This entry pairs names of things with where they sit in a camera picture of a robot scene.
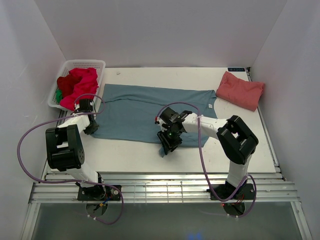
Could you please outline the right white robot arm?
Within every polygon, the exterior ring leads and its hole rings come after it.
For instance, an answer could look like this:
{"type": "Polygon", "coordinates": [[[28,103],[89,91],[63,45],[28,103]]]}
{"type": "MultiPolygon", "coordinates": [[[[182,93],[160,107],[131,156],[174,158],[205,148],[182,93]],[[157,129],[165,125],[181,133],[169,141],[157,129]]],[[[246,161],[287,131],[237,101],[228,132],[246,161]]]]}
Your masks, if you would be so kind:
{"type": "Polygon", "coordinates": [[[209,191],[220,199],[237,199],[244,193],[249,162],[259,140],[239,116],[219,119],[189,110],[178,113],[167,107],[155,117],[155,124],[160,127],[157,137],[161,142],[160,153],[163,156],[173,152],[183,143],[182,134],[196,133],[198,147],[202,146],[202,134],[218,140],[229,159],[229,170],[225,183],[209,185],[209,191]]]}

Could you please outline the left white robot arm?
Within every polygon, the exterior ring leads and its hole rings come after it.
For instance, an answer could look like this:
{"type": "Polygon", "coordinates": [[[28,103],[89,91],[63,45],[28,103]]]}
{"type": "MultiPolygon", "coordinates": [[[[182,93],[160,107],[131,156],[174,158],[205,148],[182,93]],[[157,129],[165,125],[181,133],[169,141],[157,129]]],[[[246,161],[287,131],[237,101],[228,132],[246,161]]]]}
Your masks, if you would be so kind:
{"type": "Polygon", "coordinates": [[[75,105],[71,118],[63,124],[45,131],[48,165],[53,170],[65,172],[77,180],[75,183],[85,196],[100,200],[106,195],[106,187],[100,174],[85,162],[81,133],[91,135],[99,125],[94,115],[95,104],[81,99],[75,105]]]}

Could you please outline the blue t shirt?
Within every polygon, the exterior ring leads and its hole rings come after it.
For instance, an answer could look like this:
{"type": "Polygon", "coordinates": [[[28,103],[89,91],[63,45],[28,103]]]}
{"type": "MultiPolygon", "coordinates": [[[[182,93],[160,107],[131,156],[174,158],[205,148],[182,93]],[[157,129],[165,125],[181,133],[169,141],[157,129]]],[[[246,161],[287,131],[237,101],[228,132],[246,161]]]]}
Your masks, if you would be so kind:
{"type": "Polygon", "coordinates": [[[160,127],[155,117],[162,107],[169,105],[175,112],[200,112],[216,118],[214,90],[185,90],[136,85],[105,84],[99,125],[92,137],[97,139],[160,143],[160,127]]]}

